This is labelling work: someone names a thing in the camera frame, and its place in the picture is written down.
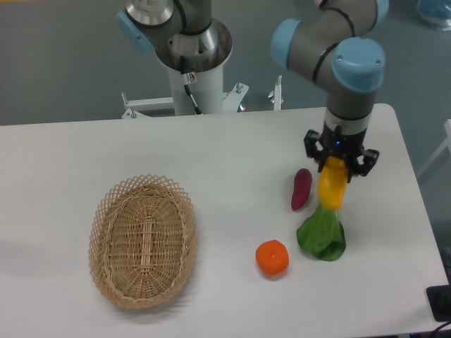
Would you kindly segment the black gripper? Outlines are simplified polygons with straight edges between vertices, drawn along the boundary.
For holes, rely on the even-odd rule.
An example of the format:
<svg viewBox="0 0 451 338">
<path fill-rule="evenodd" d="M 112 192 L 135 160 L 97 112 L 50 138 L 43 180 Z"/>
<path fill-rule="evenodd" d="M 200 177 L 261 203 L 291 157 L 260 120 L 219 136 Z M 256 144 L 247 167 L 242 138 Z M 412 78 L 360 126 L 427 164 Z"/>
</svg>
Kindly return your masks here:
<svg viewBox="0 0 451 338">
<path fill-rule="evenodd" d="M 380 152 L 363 147 L 366 130 L 357 134 L 343 134 L 342 127 L 334 130 L 323 125 L 322 134 L 308 130 L 304 137 L 304 146 L 308 158 L 314 159 L 321 173 L 328 157 L 336 157 L 346 162 L 347 182 L 353 177 L 366 177 L 378 161 Z"/>
</svg>

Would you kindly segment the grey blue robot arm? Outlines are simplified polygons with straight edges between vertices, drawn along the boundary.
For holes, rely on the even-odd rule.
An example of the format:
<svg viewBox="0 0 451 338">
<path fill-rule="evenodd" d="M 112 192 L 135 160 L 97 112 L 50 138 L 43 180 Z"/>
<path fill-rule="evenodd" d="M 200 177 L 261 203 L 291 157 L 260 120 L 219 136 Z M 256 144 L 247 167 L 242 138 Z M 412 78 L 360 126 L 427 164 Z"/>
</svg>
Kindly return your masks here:
<svg viewBox="0 0 451 338">
<path fill-rule="evenodd" d="M 287 19 L 273 33 L 272 57 L 328 95 L 322 132 L 310 130 L 304 138 L 307 156 L 320 168 L 335 157 L 349 177 L 366 176 L 378 160 L 363 142 L 385 54 L 366 33 L 388 7 L 387 1 L 320 1 L 313 22 Z M 116 20 L 138 51 L 155 53 L 167 68 L 177 115 L 225 111 L 222 67 L 232 38 L 209 1 L 128 1 Z"/>
</svg>

